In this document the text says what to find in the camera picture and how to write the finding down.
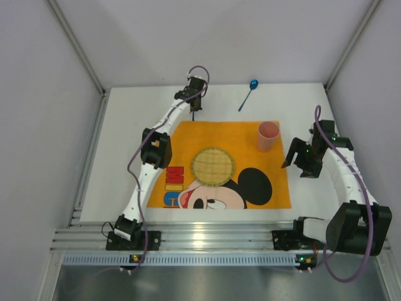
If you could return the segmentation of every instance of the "cup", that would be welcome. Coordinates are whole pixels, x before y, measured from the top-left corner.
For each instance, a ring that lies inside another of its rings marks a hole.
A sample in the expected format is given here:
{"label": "cup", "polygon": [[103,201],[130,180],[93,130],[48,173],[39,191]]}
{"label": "cup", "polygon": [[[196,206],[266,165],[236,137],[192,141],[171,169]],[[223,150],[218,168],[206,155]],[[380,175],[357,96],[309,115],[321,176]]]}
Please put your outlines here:
{"label": "cup", "polygon": [[256,147],[259,152],[267,152],[273,147],[280,135],[279,126],[273,121],[264,121],[258,127],[258,140]]}

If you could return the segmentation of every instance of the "metal grille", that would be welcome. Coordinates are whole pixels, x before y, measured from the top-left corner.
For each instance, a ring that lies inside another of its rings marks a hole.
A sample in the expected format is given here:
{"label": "metal grille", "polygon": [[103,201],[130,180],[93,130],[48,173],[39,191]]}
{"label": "metal grille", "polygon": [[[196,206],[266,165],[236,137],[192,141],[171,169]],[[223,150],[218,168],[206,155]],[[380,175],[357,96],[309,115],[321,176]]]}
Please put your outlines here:
{"label": "metal grille", "polygon": [[[135,266],[130,263],[129,254],[66,254],[64,265],[95,265],[113,266],[125,265]],[[293,267],[296,263],[294,254],[168,254],[148,253],[143,265],[147,266],[281,266]]]}

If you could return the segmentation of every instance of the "blue utensil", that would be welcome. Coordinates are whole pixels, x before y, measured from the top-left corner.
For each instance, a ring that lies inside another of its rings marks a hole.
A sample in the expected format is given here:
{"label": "blue utensil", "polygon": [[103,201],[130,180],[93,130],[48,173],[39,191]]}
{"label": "blue utensil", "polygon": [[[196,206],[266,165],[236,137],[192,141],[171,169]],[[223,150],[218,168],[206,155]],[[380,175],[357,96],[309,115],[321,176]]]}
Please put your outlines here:
{"label": "blue utensil", "polygon": [[250,84],[249,84],[249,89],[250,89],[250,91],[249,91],[248,95],[246,95],[245,100],[243,101],[242,105],[239,107],[238,112],[240,112],[240,111],[242,110],[242,107],[244,106],[246,100],[247,100],[248,97],[249,97],[249,94],[251,94],[251,92],[252,92],[253,90],[255,90],[255,89],[258,87],[258,85],[259,85],[259,82],[258,82],[257,80],[251,80],[251,82],[250,82]]}

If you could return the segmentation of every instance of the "white wall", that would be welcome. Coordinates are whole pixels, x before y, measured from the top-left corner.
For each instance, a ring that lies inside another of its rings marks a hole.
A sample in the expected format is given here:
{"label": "white wall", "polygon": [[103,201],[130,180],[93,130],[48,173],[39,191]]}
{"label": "white wall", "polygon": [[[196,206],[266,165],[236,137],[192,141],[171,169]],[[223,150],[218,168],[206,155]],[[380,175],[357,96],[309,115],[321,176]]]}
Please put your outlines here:
{"label": "white wall", "polygon": [[58,0],[106,87],[325,82],[370,0]]}
{"label": "white wall", "polygon": [[34,300],[100,96],[43,0],[0,9],[0,300]]}
{"label": "white wall", "polygon": [[390,243],[401,267],[401,1],[383,1],[330,96],[368,188],[391,207]]}

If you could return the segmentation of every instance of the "cartoon face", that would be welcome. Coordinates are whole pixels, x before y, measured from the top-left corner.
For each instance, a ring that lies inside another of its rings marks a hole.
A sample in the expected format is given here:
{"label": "cartoon face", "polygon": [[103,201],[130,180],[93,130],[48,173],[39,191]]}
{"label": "cartoon face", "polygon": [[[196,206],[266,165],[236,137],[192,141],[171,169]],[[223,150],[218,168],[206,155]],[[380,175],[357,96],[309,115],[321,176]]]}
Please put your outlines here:
{"label": "cartoon face", "polygon": [[219,187],[192,182],[178,196],[183,209],[246,209],[247,202],[264,205],[272,195],[269,178],[256,168],[246,168],[238,176],[238,184],[230,179]]}

